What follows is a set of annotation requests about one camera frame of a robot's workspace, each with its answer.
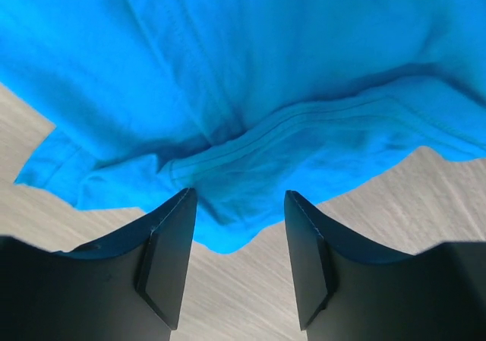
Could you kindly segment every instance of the blue t-shirt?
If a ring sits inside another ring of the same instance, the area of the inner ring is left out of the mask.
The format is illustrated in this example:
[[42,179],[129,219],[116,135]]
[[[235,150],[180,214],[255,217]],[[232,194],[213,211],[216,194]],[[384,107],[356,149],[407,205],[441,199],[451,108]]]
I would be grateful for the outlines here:
[[0,81],[56,124],[18,176],[80,210],[197,189],[238,250],[419,146],[486,155],[486,0],[0,0]]

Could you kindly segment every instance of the stitched seam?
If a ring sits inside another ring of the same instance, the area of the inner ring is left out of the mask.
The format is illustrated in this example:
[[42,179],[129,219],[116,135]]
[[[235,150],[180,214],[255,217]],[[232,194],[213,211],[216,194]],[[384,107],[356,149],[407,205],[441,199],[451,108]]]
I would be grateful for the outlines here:
[[[207,63],[207,66],[211,70],[211,73],[213,75],[213,79],[216,81],[216,84],[218,85],[219,90],[220,91],[223,91],[222,84],[221,84],[221,80],[218,78],[218,74],[216,73],[215,68],[210,63],[209,56],[207,54],[206,49],[204,48],[204,45],[203,45],[202,40],[200,38],[200,34],[197,32],[197,28],[194,25],[194,20],[192,19],[191,15],[189,14],[188,9],[187,9],[187,6],[184,3],[184,0],[176,0],[176,1],[177,1],[178,5],[179,5],[181,11],[183,12],[183,15],[184,15],[185,20],[186,20],[186,24],[191,28],[192,36],[194,37],[194,39],[196,41],[196,44],[197,44],[197,47],[199,48],[200,53],[203,55],[203,57],[205,59],[205,62]],[[231,115],[232,117],[228,117],[227,114],[223,114],[223,112],[225,110],[219,104],[219,100],[216,99],[216,96],[217,95],[215,95],[213,93],[213,91],[210,89],[210,85],[207,83],[207,81],[205,79],[202,78],[202,75],[200,74],[200,72],[199,72],[198,69],[197,69],[197,73],[198,73],[198,76],[199,76],[200,80],[204,83],[204,87],[206,88],[206,91],[212,96],[212,101],[218,107],[219,113],[221,115],[225,116],[226,119],[229,119],[231,121],[237,121],[238,124],[239,124],[239,126],[242,127],[241,120],[239,120],[236,115]],[[230,131],[233,134],[238,134],[238,132],[234,132],[233,131],[233,126],[232,125],[229,125],[229,129],[230,129]]]
[[[425,138],[427,138],[428,140],[430,140],[430,141],[432,141],[432,142],[435,142],[435,143],[437,143],[437,144],[441,144],[441,145],[443,145],[443,146],[445,146],[445,147],[450,147],[450,148],[452,148],[452,149],[454,149],[454,150],[457,150],[457,151],[459,151],[459,152],[461,152],[461,153],[464,153],[464,154],[467,154],[467,155],[472,155],[471,153],[468,153],[468,152],[465,152],[465,151],[463,151],[463,150],[457,149],[457,148],[456,148],[456,147],[454,147],[454,146],[451,146],[451,145],[449,145],[449,144],[445,144],[443,141],[440,141],[440,140],[437,140],[437,139],[435,139],[435,138],[433,138],[433,137],[430,137],[430,136],[428,136],[428,135],[424,134],[423,132],[420,132],[420,131],[419,131],[419,130],[417,130],[415,127],[413,127],[413,126],[411,126],[411,125],[407,125],[406,123],[404,123],[404,122],[400,121],[399,119],[395,119],[395,118],[391,118],[391,117],[387,117],[387,116],[382,116],[382,115],[363,115],[363,116],[355,116],[355,117],[353,117],[353,118],[336,118],[336,119],[328,119],[328,120],[326,120],[326,119],[321,119],[321,120],[312,120],[312,121],[307,121],[307,122],[305,122],[305,124],[309,124],[309,123],[322,123],[322,122],[341,122],[341,121],[347,121],[347,120],[349,120],[349,119],[354,119],[354,118],[385,118],[385,119],[389,119],[389,120],[391,120],[391,121],[395,121],[395,122],[397,122],[397,123],[402,124],[403,126],[405,126],[405,127],[409,128],[409,129],[411,129],[411,131],[416,132],[416,133],[417,133],[417,134],[419,134],[420,136],[425,137]],[[299,125],[301,125],[301,124],[302,124],[302,122],[299,122],[299,123],[294,124],[294,125],[292,125],[292,126],[288,126],[288,127],[287,127],[287,128],[284,130],[284,132],[290,131],[290,130],[291,130],[291,129],[293,129],[294,127],[297,127],[297,126],[299,126]],[[249,152],[245,153],[244,155],[240,156],[240,157],[239,157],[239,158],[237,158],[237,159],[241,159],[241,158],[243,158],[243,157],[245,157],[245,156],[248,156],[248,155],[250,155],[251,153],[253,153],[255,150],[258,150],[258,149],[260,149],[260,148],[259,148],[259,147],[255,147],[255,148],[254,148],[252,151],[249,151]],[[230,161],[228,161],[228,163],[234,162],[234,161],[236,161],[237,159],[230,160]],[[204,175],[206,172],[209,172],[209,171],[211,171],[211,170],[214,170],[214,169],[215,169],[216,167],[218,167],[218,166],[220,166],[220,165],[213,166],[213,167],[210,167],[210,168],[204,169],[204,170],[202,170],[202,171],[199,171],[199,172],[194,172],[194,173],[192,173],[192,174],[188,174],[188,175],[174,176],[173,178],[174,178],[175,180],[181,180],[181,179],[185,179],[185,178],[193,178],[194,180],[197,180],[197,178],[201,177],[201,176],[202,176],[202,175]]]
[[[125,1],[126,5],[128,6],[128,10],[130,11],[131,16],[135,20],[135,23],[137,25],[138,30],[140,31],[141,36],[144,38],[146,44],[149,46],[150,52],[155,57],[155,59],[157,61],[157,64],[159,65],[159,67],[162,69],[162,71],[164,71],[165,70],[164,64],[163,64],[164,58],[160,55],[159,50],[156,47],[156,44],[150,38],[150,34],[148,33],[147,29],[144,27],[144,24],[142,23],[142,21],[138,17],[138,14],[135,12],[134,7],[131,4],[130,0],[124,0],[124,1]],[[180,29],[178,28],[177,20],[173,17],[172,12],[166,6],[166,3],[163,0],[161,0],[161,3],[163,3],[165,11],[170,15],[170,18],[171,18],[171,20],[172,20],[172,22],[174,24],[174,28],[175,28],[175,30],[178,31],[178,35],[180,37],[183,37],[183,34],[180,33]],[[204,79],[201,79],[201,78],[200,78],[200,80],[204,83],[204,86],[207,89],[206,81]],[[190,108],[187,108],[187,105],[184,104],[184,103],[182,103],[182,105],[184,107],[186,107],[186,110],[187,110],[188,114],[190,115],[190,117],[192,118],[193,123],[195,123],[195,125],[199,128],[200,132],[204,135],[204,138],[207,140],[208,144],[214,145],[214,142],[211,140],[210,135],[204,130],[203,127],[201,127],[199,125],[199,121],[194,117],[194,114],[192,113],[191,109]]]
[[[238,147],[235,150],[231,151],[230,153],[224,153],[224,154],[220,154],[218,156],[213,156],[213,157],[210,157],[208,159],[204,159],[204,160],[198,161],[197,164],[207,163],[209,161],[221,159],[222,157],[229,156],[229,155],[233,155],[233,154],[237,153],[238,151],[244,150],[247,147],[255,144],[258,141],[260,141],[263,137],[267,136],[268,134],[271,134],[271,131],[275,130],[280,125],[285,124],[285,122],[287,122],[287,121],[289,121],[289,120],[291,120],[291,119],[293,119],[295,117],[299,117],[299,116],[302,116],[302,115],[307,115],[309,113],[315,114],[315,113],[345,112],[345,111],[348,111],[350,109],[355,109],[355,108],[360,107],[360,106],[366,106],[367,104],[377,103],[377,102],[380,102],[381,100],[385,100],[385,99],[384,98],[373,99],[373,100],[367,101],[365,103],[356,104],[355,106],[347,107],[347,108],[344,108],[344,109],[331,109],[331,110],[322,110],[322,111],[317,111],[317,112],[316,111],[313,111],[313,112],[300,112],[300,113],[295,113],[293,115],[286,116],[283,121],[278,121],[277,123],[275,123],[274,125],[272,125],[271,128],[267,129],[264,133],[262,133],[259,137],[256,137],[252,141],[246,143],[243,147]],[[181,169],[187,168],[189,166],[193,166],[193,165],[194,164],[185,164],[183,166],[178,166],[177,167],[177,170],[181,170]]]

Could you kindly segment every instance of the blue fabric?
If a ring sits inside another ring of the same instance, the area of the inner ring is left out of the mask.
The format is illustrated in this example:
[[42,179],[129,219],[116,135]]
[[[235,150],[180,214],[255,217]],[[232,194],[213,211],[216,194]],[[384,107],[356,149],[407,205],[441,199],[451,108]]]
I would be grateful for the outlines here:
[[18,176],[80,210],[199,195],[238,250],[417,147],[486,155],[486,0],[0,0],[0,81],[56,124]]

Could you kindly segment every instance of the wooden floor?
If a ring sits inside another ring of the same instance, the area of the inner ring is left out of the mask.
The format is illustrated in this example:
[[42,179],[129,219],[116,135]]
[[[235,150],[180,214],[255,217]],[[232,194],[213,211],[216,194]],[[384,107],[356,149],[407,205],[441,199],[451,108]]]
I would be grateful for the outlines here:
[[[47,193],[12,185],[52,125],[0,87],[0,233],[71,250],[137,218],[138,210],[79,213]],[[420,149],[395,169],[321,209],[372,239],[418,252],[443,240],[486,239],[486,161],[447,163]],[[305,340],[298,330],[282,224],[240,252],[194,244],[178,340]]]

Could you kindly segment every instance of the light wood surface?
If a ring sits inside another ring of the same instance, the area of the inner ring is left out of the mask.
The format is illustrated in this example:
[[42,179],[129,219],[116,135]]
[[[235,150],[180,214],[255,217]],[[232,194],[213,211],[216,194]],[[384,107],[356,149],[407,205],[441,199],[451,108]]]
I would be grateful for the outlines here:
[[[12,185],[53,126],[1,87],[0,104],[0,233],[68,251],[140,215],[81,213],[50,194]],[[412,253],[443,240],[484,240],[486,161],[448,163],[423,148],[320,208],[375,241]],[[282,223],[229,256],[193,245],[179,330],[171,340],[305,340]]]

